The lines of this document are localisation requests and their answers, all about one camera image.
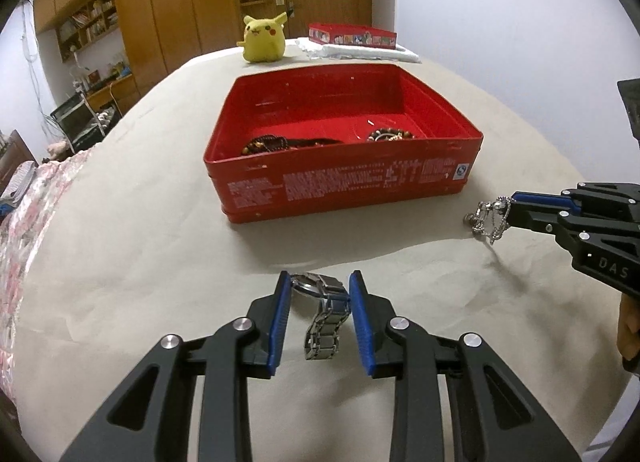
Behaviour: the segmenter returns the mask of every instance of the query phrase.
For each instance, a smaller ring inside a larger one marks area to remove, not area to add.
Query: yellow stuffed toy
[[[256,20],[244,17],[244,42],[238,46],[244,48],[242,57],[254,64],[258,62],[277,62],[284,56],[284,32],[287,14],[282,13],[273,19]]]

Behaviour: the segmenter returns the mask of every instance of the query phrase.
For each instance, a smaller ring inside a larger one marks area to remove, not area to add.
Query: metal necklace
[[[498,197],[495,201],[482,201],[478,203],[475,212],[467,213],[465,224],[471,226],[476,237],[486,237],[491,245],[502,238],[502,234],[509,228],[507,217],[511,210],[511,197]]]

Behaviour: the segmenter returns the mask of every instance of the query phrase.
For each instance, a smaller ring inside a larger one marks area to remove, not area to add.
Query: red card box
[[[368,26],[309,24],[309,39],[318,44],[395,49],[397,34]]]
[[[414,139],[368,141],[379,128]],[[254,137],[343,144],[240,156]],[[482,134],[397,65],[290,68],[243,76],[220,113],[204,162],[233,223],[458,193]]]

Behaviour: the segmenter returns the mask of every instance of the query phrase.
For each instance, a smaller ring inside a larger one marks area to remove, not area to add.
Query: wristwatch
[[[318,299],[318,311],[305,336],[306,359],[331,359],[338,351],[338,329],[351,314],[351,299],[340,280],[315,273],[291,275],[292,287]]]

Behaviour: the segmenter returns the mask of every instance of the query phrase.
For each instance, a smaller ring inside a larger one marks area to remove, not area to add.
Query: human hand
[[[622,357],[631,360],[640,352],[640,301],[627,295],[620,300],[618,317],[618,350]]]

